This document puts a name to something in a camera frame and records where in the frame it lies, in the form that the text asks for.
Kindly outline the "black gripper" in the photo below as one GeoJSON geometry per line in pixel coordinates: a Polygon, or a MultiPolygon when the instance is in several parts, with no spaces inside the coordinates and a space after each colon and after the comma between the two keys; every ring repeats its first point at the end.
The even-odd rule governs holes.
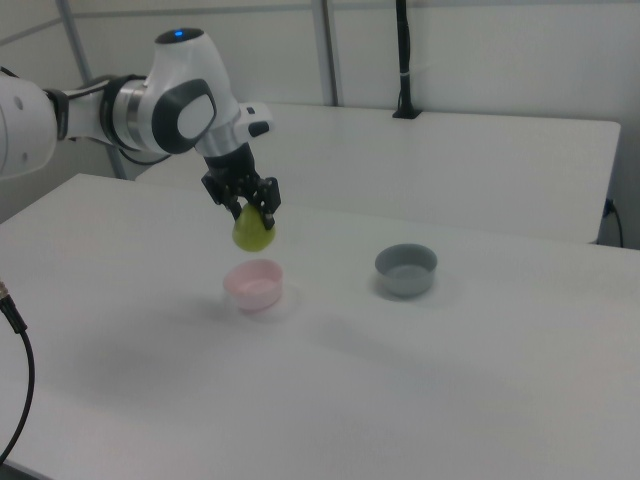
{"type": "Polygon", "coordinates": [[[248,143],[228,154],[204,160],[208,172],[202,183],[215,204],[223,205],[237,221],[243,209],[240,200],[245,199],[256,205],[264,228],[274,228],[274,215],[281,205],[279,184],[274,177],[259,180],[248,143]]]}

